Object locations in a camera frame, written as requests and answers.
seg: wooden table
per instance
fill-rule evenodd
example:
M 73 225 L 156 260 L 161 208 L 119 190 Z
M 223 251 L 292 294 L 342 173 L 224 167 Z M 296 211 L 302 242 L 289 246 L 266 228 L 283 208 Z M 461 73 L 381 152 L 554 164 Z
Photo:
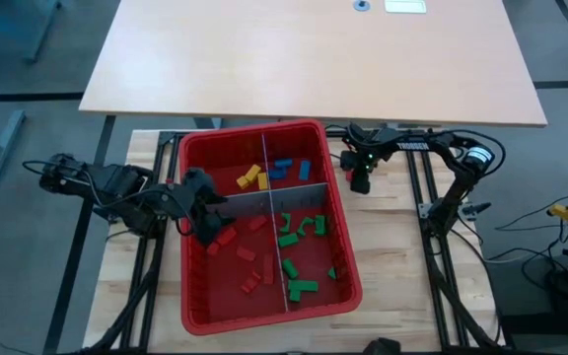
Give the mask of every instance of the wooden table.
M 124 0 L 80 109 L 544 126 L 501 0 Z
M 159 131 L 135 131 L 126 163 L 152 169 L 158 135 Z M 344 149 L 338 140 L 331 140 L 329 147 L 334 154 Z M 379 336 L 400 341 L 405 351 L 439 350 L 405 156 L 394 154 L 388 163 L 379 165 L 370 178 L 369 195 L 351 192 L 337 160 L 333 159 L 333 163 L 363 284 L 359 308 L 343 315 L 193 336 L 180 321 L 180 242 L 176 230 L 169 228 L 149 352 L 360 352 Z M 421 161 L 417 164 L 426 196 Z M 432 156 L 432 165 L 438 190 L 443 194 L 452 183 L 453 174 L 437 156 Z M 123 226 L 113 227 L 111 232 L 119 228 Z M 466 228 L 456 225 L 456 229 L 478 246 L 476 236 Z M 102 336 L 126 303 L 137 243 L 137 238 L 121 235 L 106 244 L 85 346 Z M 494 336 L 497 327 L 494 301 L 483 266 L 458 238 L 450 237 L 449 244 L 461 300 L 490 336 Z M 147 248 L 149 259 L 152 250 Z M 455 339 L 448 305 L 446 310 L 449 331 Z M 134 324 L 133 341 L 137 341 L 141 321 Z

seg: green block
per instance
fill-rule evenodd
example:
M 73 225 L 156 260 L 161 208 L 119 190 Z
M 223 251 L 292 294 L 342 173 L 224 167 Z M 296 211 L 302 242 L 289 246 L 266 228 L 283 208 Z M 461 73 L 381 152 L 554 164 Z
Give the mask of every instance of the green block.
M 288 233 L 291 230 L 291 214 L 290 213 L 282 213 L 282 218 L 286 220 L 286 226 L 280 228 L 280 232 Z
M 299 290 L 291 290 L 291 296 L 288 297 L 291 302 L 300 302 L 302 299 L 302 291 Z
M 297 238 L 296 233 L 286 235 L 284 237 L 280 237 L 277 239 L 277 243 L 280 245 L 281 248 L 296 244 L 298 241 L 299 239 Z
M 325 236 L 325 216 L 323 215 L 315 217 L 315 235 Z
M 312 291 L 316 292 L 320 289 L 320 284 L 317 281 L 306 281 L 306 280 L 288 280 L 289 291 Z
M 291 279 L 297 278 L 297 276 L 300 275 L 300 273 L 295 268 L 295 265 L 293 265 L 293 261 L 291 261 L 291 259 L 282 260 L 282 268 Z
M 315 220 L 312 219 L 311 217 L 306 217 L 304 218 L 304 221 L 302 221 L 302 224 L 300 225 L 300 228 L 297 229 L 297 234 L 301 235 L 301 236 L 306 236 L 306 232 L 304 232 L 304 226 L 306 226 L 307 224 L 311 224 L 313 223 Z

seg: gray floor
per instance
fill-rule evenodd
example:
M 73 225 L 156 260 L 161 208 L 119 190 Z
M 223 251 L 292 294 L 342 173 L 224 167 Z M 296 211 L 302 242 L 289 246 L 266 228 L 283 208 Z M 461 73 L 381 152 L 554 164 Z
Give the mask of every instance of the gray floor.
M 63 0 L 34 66 L 21 61 L 24 47 L 11 35 L 13 31 L 0 29 L 0 93 L 83 91 L 117 4 L 117 0 Z M 532 78 L 568 80 L 568 26 L 554 1 L 509 0 L 505 5 Z M 486 255 L 514 246 L 544 248 L 555 237 L 553 230 L 501 233 L 493 229 L 568 194 L 568 89 L 540 90 L 538 96 L 549 120 L 547 128 L 476 128 L 498 137 L 508 148 L 501 172 L 480 183 L 472 196 L 493 203 L 477 224 Z M 82 114 L 77 106 L 76 102 L 0 104 L 0 129 L 14 109 L 25 109 L 28 116 L 0 179 L 0 341 L 32 353 L 42 350 L 81 201 L 43 192 L 36 176 L 24 171 L 21 162 L 56 152 L 93 160 L 103 118 Z M 193 127 L 189 119 L 121 117 L 106 161 L 123 162 L 132 129 L 189 127 Z M 547 216 L 539 215 L 524 226 L 549 222 Z M 106 233 L 106 223 L 94 217 L 60 351 L 76 350 L 82 342 Z M 504 313 L 542 307 L 543 295 L 519 278 L 518 264 L 493 267 L 493 271 Z M 503 290 L 504 285 L 514 287 Z M 518 336 L 516 340 L 524 349 L 568 354 L 568 337 Z M 0 354 L 10 352 L 0 348 Z

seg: bin divider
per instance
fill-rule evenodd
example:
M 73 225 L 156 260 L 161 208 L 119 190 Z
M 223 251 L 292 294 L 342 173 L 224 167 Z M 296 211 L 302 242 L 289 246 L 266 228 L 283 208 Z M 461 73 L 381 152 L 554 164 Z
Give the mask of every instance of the bin divider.
M 262 153 L 264 155 L 264 168 L 266 170 L 266 183 L 268 191 L 268 203 L 271 207 L 271 224 L 273 225 L 273 238 L 275 239 L 275 254 L 277 255 L 277 269 L 280 272 L 280 284 L 282 286 L 282 299 L 284 300 L 284 310 L 288 313 L 288 301 L 286 298 L 286 285 L 284 284 L 284 271 L 282 270 L 282 257 L 280 256 L 280 248 L 277 245 L 277 226 L 275 225 L 275 210 L 273 208 L 273 195 L 271 193 L 271 179 L 268 177 L 268 158 L 266 156 L 266 139 L 264 133 L 262 136 Z

